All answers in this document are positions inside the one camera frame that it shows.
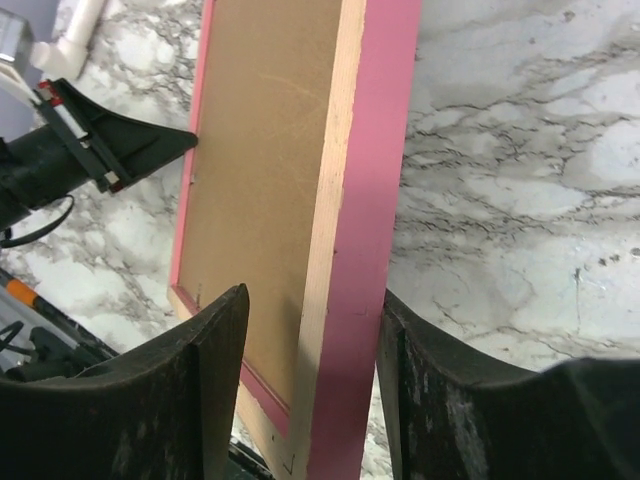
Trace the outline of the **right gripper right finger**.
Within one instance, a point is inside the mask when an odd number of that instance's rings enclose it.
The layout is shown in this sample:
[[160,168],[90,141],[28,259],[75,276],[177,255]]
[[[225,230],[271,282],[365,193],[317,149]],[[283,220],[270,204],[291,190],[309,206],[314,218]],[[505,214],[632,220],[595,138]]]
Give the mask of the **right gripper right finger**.
[[635,479],[639,363],[533,372],[385,298],[377,372],[397,479]]

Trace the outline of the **pink picture frame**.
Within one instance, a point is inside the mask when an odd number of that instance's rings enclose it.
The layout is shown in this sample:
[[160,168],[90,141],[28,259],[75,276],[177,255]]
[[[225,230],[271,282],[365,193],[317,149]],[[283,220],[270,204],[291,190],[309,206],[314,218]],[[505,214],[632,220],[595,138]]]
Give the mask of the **pink picture frame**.
[[208,1],[169,298],[235,284],[237,412],[278,479],[361,472],[417,1]]

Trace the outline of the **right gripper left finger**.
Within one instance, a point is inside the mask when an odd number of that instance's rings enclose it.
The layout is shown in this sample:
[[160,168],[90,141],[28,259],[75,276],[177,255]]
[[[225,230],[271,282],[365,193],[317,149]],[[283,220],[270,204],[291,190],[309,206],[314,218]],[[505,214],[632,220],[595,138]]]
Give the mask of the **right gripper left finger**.
[[191,319],[76,376],[1,381],[5,479],[220,479],[249,316],[237,285]]

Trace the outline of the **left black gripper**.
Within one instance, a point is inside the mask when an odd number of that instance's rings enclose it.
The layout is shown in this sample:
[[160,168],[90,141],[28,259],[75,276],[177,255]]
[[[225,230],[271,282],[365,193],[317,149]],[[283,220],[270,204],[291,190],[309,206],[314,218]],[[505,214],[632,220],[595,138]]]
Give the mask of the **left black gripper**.
[[22,220],[89,181],[117,193],[198,143],[192,132],[108,110],[64,79],[40,82],[37,95],[46,126],[1,139],[2,220]]

